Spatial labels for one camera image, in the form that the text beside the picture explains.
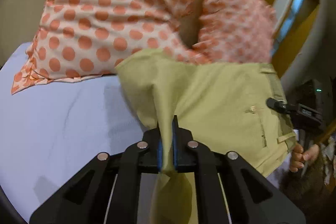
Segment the person's right hand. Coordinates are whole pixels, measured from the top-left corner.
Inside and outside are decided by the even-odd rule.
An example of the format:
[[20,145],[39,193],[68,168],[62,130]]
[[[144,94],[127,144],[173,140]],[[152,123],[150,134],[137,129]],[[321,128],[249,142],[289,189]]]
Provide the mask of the person's right hand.
[[291,160],[289,170],[293,173],[298,172],[300,169],[303,169],[304,165],[313,164],[319,154],[319,145],[314,144],[308,150],[304,151],[303,147],[296,143],[293,151],[291,152]]

